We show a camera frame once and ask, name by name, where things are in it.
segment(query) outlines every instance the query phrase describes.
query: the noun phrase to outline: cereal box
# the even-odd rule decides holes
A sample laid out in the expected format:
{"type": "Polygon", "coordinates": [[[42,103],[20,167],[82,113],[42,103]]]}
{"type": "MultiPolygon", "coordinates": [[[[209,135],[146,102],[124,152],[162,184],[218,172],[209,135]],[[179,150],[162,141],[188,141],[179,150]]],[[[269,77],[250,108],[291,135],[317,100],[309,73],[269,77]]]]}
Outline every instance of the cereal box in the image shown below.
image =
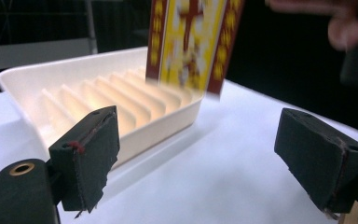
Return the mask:
{"type": "Polygon", "coordinates": [[[146,76],[220,94],[244,0],[153,0],[146,76]]]}

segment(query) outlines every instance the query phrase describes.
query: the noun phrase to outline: red and yellow box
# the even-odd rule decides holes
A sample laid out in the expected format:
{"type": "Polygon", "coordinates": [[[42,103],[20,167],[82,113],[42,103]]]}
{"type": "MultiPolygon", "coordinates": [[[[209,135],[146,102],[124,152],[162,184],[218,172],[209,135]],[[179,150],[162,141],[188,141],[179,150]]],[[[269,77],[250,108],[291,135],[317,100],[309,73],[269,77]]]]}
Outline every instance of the red and yellow box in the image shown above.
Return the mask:
{"type": "Polygon", "coordinates": [[[153,0],[146,76],[220,94],[244,0],[153,0]]]}

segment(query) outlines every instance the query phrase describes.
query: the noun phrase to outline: tray divider slot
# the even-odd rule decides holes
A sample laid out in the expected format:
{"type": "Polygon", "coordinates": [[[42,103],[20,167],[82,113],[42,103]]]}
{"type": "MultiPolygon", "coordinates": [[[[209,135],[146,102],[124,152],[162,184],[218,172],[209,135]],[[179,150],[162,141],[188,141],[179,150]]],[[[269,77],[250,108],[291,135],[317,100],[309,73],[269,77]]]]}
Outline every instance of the tray divider slot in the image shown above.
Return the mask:
{"type": "Polygon", "coordinates": [[[83,94],[93,110],[115,105],[117,107],[118,131],[120,135],[133,131],[136,127],[136,117],[122,105],[109,99],[103,92],[97,90],[92,82],[84,81],[83,94]]]}
{"type": "Polygon", "coordinates": [[[118,90],[126,92],[132,96],[139,104],[145,105],[151,110],[151,119],[161,118],[166,114],[166,105],[158,98],[150,95],[146,91],[142,91],[126,82],[123,78],[117,75],[112,75],[109,78],[110,83],[117,87],[118,90]]]}
{"type": "Polygon", "coordinates": [[[97,77],[95,85],[98,90],[104,92],[109,98],[123,105],[136,117],[136,127],[146,125],[151,120],[151,111],[146,106],[137,103],[124,92],[117,90],[106,78],[97,77]]]}

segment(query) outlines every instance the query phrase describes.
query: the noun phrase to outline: finger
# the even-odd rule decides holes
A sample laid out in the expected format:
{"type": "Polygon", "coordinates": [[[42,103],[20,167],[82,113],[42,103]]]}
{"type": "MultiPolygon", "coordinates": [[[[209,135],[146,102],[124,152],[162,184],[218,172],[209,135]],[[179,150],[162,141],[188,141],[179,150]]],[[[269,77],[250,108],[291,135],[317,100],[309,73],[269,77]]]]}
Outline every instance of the finger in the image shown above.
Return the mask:
{"type": "Polygon", "coordinates": [[[333,18],[328,25],[328,38],[335,49],[353,49],[358,45],[358,19],[333,18]]]}
{"type": "Polygon", "coordinates": [[[317,15],[347,14],[356,6],[355,0],[266,0],[272,10],[286,13],[317,15]]]}

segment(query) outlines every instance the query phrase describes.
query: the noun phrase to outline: dark background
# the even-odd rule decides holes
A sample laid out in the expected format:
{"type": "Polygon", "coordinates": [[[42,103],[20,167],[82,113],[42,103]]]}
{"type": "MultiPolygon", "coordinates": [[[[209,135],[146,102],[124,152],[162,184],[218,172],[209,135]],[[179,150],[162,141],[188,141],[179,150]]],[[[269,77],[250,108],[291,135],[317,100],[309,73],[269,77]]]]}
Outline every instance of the dark background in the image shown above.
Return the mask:
{"type": "Polygon", "coordinates": [[[330,47],[328,21],[247,0],[227,79],[358,129],[358,87],[339,82],[345,53],[330,47]]]}

